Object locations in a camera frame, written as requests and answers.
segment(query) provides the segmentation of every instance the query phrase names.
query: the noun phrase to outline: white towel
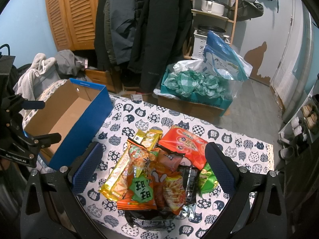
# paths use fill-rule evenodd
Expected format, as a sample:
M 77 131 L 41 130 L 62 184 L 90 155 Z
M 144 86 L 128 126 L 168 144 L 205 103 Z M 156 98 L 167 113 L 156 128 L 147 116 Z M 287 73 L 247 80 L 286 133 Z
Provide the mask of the white towel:
M 20 77 L 19 81 L 13 87 L 16 94 L 22 94 L 22 97 L 29 101 L 34 101 L 33 84 L 37 77 L 45 74 L 54 64 L 54 57 L 48 58 L 43 53 L 38 53 L 30 68 Z M 29 111 L 21 110 L 20 114 L 25 118 Z

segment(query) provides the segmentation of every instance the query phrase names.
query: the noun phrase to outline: open box lid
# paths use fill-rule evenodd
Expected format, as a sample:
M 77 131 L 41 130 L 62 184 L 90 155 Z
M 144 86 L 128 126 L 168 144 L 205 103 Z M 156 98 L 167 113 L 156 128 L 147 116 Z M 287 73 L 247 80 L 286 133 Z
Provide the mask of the open box lid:
M 60 133 L 61 141 L 41 149 L 42 155 L 52 162 L 58 154 L 71 164 L 72 156 L 84 152 L 112 108 L 104 85 L 69 79 L 31 118 L 25 132 L 32 136 Z

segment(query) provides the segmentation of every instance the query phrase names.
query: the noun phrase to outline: wooden louvered cabinet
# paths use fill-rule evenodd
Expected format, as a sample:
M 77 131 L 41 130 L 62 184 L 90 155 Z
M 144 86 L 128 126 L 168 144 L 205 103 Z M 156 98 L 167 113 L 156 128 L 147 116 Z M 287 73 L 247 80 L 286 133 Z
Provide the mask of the wooden louvered cabinet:
M 94 49 L 98 0 L 45 0 L 58 51 Z

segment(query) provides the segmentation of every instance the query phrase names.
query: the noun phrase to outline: gray jacket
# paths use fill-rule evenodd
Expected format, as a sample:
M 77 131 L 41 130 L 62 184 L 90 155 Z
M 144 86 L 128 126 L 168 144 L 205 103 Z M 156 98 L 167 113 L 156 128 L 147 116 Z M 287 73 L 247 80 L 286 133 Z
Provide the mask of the gray jacket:
M 109 19 L 114 54 L 119 65 L 129 61 L 131 56 L 137 25 L 135 0 L 110 0 Z
M 108 58 L 112 65 L 116 66 L 116 57 L 113 49 L 112 35 L 111 35 L 111 22 L 110 22 L 110 0 L 106 0 L 104 6 L 104 41 L 108 54 Z

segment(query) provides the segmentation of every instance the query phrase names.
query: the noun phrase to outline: white shelf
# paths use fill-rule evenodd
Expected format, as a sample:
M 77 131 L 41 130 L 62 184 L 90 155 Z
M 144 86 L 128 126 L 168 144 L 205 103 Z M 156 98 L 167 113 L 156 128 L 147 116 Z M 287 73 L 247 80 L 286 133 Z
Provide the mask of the white shelf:
M 279 138 L 285 138 L 285 139 L 288 139 L 288 140 L 291 140 L 293 139 L 294 135 L 293 135 L 293 130 L 292 130 L 292 126 L 291 126 L 291 120 L 295 117 L 299 117 L 299 118 L 302 118 L 304 119 L 305 121 L 305 118 L 302 114 L 302 111 L 301 111 L 301 108 L 304 106 L 304 105 L 307 105 L 308 103 L 314 105 L 316 107 L 316 113 L 318 114 L 319 116 L 319 109 L 318 107 L 315 105 L 313 99 L 312 99 L 312 95 L 313 94 L 318 94 L 319 93 L 319 81 L 318 79 L 316 80 L 314 86 L 312 87 L 310 93 L 308 94 L 307 98 L 305 99 L 304 103 L 301 105 L 301 107 L 298 109 L 298 111 L 296 112 L 296 114 L 289 120 L 289 122 L 283 127 L 283 129 L 281 129 L 279 131 Z M 311 145 L 318 137 L 319 137 L 319 132 L 317 134 L 313 134 L 307 127 L 307 124 L 306 124 L 306 121 L 305 121 L 305 128 L 307 129 L 307 141 L 308 141 L 308 144 Z

